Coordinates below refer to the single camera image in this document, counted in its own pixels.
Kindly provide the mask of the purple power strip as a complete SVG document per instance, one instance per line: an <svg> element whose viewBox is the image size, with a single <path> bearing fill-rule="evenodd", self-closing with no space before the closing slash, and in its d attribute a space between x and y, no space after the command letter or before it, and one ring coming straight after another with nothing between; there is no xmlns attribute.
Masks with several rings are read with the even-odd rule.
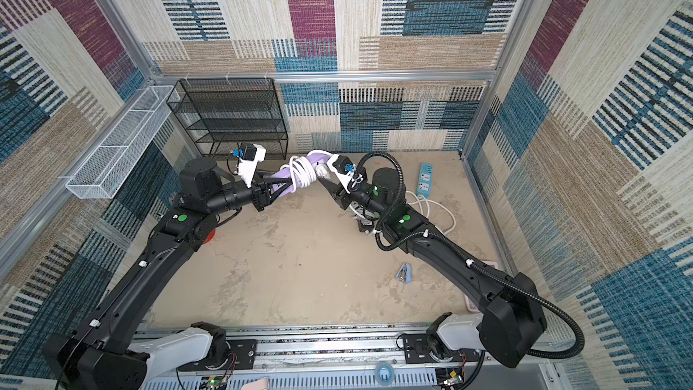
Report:
<svg viewBox="0 0 693 390"><path fill-rule="evenodd" d="M332 153L322 150L314 150L307 155L293 155L287 164L283 165L278 173L286 176L292 182L292 191L307 188L319 177L330 179L331 173L328 169L328 160Z"/></svg>

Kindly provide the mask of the teal power strip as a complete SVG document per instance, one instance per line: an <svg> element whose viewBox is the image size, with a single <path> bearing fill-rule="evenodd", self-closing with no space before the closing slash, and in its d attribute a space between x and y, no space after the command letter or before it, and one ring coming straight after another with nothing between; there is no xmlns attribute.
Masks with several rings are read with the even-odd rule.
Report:
<svg viewBox="0 0 693 390"><path fill-rule="evenodd" d="M420 165L419 179L417 182L417 194L428 199L431 195L433 166L425 162Z"/></svg>

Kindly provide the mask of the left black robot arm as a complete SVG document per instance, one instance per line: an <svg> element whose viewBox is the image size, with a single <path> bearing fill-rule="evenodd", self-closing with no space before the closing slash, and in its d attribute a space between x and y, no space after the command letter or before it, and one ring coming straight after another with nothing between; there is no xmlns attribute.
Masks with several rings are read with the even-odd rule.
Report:
<svg viewBox="0 0 693 390"><path fill-rule="evenodd" d="M222 328L198 322L153 348L131 341L146 312L177 271L209 241L220 214L245 205L261 211L294 186L294 178L267 175L244 183L209 157L188 162L179 174L182 191L149 234L144 251L115 288L74 330L54 333L43 355L65 389L138 389L162 372L197 363L227 369L231 349Z"/></svg>

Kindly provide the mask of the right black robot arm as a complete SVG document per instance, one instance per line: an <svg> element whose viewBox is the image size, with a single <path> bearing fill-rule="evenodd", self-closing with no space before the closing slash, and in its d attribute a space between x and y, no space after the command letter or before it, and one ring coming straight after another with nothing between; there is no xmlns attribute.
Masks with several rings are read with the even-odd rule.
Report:
<svg viewBox="0 0 693 390"><path fill-rule="evenodd" d="M321 184L343 209L357 204L375 216L374 231L382 251L400 249L419 258L458 287L476 305L481 321L469 326L451 312L427 330L433 359L447 360L460 350L483 350L507 368L516 368L543 335L547 321L534 282L524 274L509 276L448 239L412 207L395 169L378 170L376 183L346 190L328 179Z"/></svg>

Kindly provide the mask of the black power strip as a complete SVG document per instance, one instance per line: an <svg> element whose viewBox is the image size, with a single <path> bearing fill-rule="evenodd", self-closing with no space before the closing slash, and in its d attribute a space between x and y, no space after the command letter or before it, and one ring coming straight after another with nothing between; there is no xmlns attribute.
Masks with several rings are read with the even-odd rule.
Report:
<svg viewBox="0 0 693 390"><path fill-rule="evenodd" d="M375 214L368 211L363 206L358 205L357 203L353 203L351 208L355 214L355 220L357 221L359 231L366 235L371 235L377 221Z"/></svg>

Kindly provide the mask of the red pen cup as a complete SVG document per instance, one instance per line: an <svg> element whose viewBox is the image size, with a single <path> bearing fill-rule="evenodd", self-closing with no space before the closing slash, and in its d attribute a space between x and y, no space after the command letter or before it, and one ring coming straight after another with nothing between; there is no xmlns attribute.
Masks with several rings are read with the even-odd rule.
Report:
<svg viewBox="0 0 693 390"><path fill-rule="evenodd" d="M212 229L202 244L204 245L204 244L211 242L211 240L213 240L215 234L216 234L216 229Z"/></svg>

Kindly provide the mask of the blue binder clip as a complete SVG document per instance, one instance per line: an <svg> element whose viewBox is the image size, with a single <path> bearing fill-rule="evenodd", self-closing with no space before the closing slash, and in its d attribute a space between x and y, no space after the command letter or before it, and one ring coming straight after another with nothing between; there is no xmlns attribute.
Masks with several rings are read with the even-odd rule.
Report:
<svg viewBox="0 0 693 390"><path fill-rule="evenodd" d="M413 269L411 268L411 265L408 263L403 263L400 266L395 278L399 282L405 283L406 285L411 283L413 281Z"/></svg>

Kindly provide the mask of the white mesh wall basket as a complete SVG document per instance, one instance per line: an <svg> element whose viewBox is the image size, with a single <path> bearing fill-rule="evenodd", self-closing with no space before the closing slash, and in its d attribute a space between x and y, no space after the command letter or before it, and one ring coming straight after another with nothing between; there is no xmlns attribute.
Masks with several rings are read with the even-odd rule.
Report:
<svg viewBox="0 0 693 390"><path fill-rule="evenodd" d="M80 200L116 196L170 115L172 86L151 86L139 95L70 176L65 188Z"/></svg>

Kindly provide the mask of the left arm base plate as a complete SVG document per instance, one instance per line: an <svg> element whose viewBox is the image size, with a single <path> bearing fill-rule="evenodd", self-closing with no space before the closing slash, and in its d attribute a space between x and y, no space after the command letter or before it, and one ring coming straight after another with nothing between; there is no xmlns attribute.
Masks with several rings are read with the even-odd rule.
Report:
<svg viewBox="0 0 693 390"><path fill-rule="evenodd" d="M180 372L251 370L256 361L257 345L257 339L229 339L228 348L226 354L222 356L221 363L214 364L211 360L203 359L185 364L179 367L179 370Z"/></svg>

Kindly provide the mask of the aluminium front rail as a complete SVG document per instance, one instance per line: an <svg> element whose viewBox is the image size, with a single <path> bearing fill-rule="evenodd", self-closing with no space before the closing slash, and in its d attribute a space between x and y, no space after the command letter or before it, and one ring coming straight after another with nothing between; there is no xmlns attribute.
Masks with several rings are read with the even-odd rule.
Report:
<svg viewBox="0 0 693 390"><path fill-rule="evenodd" d="M146 389L568 389L567 374L548 360L526 357L506 368L480 352L476 362L407 364L395 345L401 333L424 333L422 325L377 324L231 329L229 339L257 339L251 370L164 370ZM391 386L379 386L375 368L395 371Z"/></svg>

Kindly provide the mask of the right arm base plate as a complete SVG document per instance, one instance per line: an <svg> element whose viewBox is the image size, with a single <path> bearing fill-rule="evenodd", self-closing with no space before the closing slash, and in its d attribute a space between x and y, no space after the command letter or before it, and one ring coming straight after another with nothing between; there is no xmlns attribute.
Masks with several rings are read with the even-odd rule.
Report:
<svg viewBox="0 0 693 390"><path fill-rule="evenodd" d="M445 357L433 354L424 333L401 333L395 340L395 345L402 350L407 364L424 363L462 363L477 362L480 352L476 350L461 350Z"/></svg>

